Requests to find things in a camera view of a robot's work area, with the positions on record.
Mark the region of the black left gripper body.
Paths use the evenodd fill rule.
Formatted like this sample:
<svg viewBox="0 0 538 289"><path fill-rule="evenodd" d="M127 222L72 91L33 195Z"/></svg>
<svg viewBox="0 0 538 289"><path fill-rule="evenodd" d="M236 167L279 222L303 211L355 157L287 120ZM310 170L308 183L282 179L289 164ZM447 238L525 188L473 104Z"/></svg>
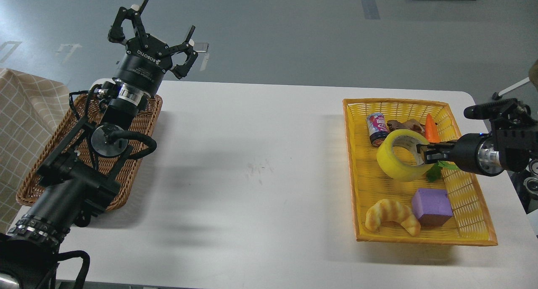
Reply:
<svg viewBox="0 0 538 289"><path fill-rule="evenodd" d="M113 80L134 86L148 95L156 95L165 71L172 66L170 56L158 55L165 54L168 47L168 44L152 35L148 36L148 48L142 46L137 37L127 40L126 54Z"/></svg>

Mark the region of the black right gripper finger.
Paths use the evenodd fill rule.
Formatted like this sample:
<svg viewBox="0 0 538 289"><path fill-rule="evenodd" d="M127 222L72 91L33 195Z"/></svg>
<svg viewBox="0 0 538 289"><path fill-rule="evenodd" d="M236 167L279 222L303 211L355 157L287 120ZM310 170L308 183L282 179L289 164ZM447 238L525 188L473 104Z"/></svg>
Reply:
<svg viewBox="0 0 538 289"><path fill-rule="evenodd" d="M446 142L440 142L440 143L418 144L416 146L416 149L417 151L426 151L426 150L443 151L443 150L452 149L455 143L456 141L446 141Z"/></svg>

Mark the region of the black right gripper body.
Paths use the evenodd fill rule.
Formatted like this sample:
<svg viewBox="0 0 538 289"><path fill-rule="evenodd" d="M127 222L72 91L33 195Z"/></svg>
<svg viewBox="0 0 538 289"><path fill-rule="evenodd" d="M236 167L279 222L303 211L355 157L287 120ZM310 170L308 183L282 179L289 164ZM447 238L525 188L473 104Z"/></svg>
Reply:
<svg viewBox="0 0 538 289"><path fill-rule="evenodd" d="M460 170L483 176L497 176L504 169L500 165L500 153L494 149L493 138L489 134L465 134L449 150L420 151L425 163L449 161Z"/></svg>

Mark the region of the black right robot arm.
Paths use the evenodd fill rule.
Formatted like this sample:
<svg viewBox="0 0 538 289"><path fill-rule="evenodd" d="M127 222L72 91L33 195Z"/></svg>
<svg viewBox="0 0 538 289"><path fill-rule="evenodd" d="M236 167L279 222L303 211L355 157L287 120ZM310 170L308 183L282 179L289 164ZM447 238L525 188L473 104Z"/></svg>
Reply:
<svg viewBox="0 0 538 289"><path fill-rule="evenodd" d="M470 133L447 142L419 144L424 163L447 161L482 176L512 173L511 180L525 212L537 199L537 121L528 105L516 98L465 108L468 119L488 120L488 133Z"/></svg>

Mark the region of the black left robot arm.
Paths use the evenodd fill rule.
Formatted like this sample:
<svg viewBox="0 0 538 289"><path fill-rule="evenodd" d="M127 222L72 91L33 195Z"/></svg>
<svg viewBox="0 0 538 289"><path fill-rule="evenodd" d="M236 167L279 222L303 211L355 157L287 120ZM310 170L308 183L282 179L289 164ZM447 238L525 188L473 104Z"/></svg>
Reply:
<svg viewBox="0 0 538 289"><path fill-rule="evenodd" d="M192 40L194 26L175 46L146 32L142 13L148 1L121 6L109 29L108 40L126 50L113 79L78 92L83 112L69 100L76 122L36 171L44 192L1 235L2 289L53 289L59 263L72 258L82 260L74 283L75 289L82 289L90 257L81 250L60 252L60 245L71 226L88 226L119 195L116 178L129 161L156 150L150 134L130 127L156 99L165 74L186 77L198 52Z"/></svg>

